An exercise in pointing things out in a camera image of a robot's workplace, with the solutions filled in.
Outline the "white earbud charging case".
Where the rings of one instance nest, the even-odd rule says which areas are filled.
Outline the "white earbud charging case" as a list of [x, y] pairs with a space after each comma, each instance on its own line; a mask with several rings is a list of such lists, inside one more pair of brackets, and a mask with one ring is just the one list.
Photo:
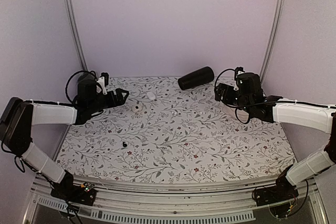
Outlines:
[[155, 100], [155, 95], [154, 95], [154, 93], [152, 93], [152, 92], [148, 92], [146, 95], [147, 95], [147, 97], [149, 98], [149, 100], [151, 100], [151, 101]]

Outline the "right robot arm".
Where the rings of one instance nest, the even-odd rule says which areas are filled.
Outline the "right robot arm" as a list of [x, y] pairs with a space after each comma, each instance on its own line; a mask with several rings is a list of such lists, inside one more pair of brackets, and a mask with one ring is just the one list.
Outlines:
[[215, 100], [234, 111], [242, 110], [247, 119], [259, 119], [268, 123], [288, 123], [319, 130], [329, 135], [327, 145], [304, 160], [286, 168], [276, 180], [271, 196], [276, 201], [291, 194], [292, 187], [318, 175], [335, 165], [335, 105], [314, 104], [285, 99], [281, 96], [265, 96], [259, 75], [235, 70], [235, 85], [215, 82]]

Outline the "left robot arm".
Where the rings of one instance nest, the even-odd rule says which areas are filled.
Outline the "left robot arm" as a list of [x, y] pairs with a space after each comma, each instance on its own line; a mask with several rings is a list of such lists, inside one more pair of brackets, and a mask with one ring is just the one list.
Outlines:
[[46, 153], [33, 143], [32, 128], [36, 125], [63, 124], [84, 125], [101, 115], [104, 110], [122, 106], [129, 92], [120, 88], [107, 91], [109, 75], [100, 76], [94, 71], [80, 70], [69, 77], [77, 80], [77, 94], [67, 96], [68, 103], [22, 100], [12, 97], [1, 116], [1, 148], [3, 152], [14, 155], [20, 160], [19, 169], [24, 165], [43, 175], [52, 183], [58, 184], [57, 190], [67, 200], [78, 195], [78, 188], [68, 179], [72, 178], [66, 170], [57, 165]]

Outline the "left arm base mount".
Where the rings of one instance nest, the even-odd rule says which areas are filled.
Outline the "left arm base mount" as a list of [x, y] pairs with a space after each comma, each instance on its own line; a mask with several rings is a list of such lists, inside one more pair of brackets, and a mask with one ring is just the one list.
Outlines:
[[85, 182], [81, 185], [74, 185], [73, 183], [69, 185], [55, 184], [50, 194], [52, 197], [66, 202], [93, 206], [97, 191], [95, 190], [95, 184]]

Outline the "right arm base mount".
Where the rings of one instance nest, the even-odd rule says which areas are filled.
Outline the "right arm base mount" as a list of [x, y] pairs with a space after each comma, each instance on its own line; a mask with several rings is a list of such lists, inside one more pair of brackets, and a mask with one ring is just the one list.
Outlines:
[[257, 206], [265, 206], [289, 199], [296, 199], [298, 196], [299, 193], [295, 187], [281, 188], [276, 185], [256, 187], [251, 194]]

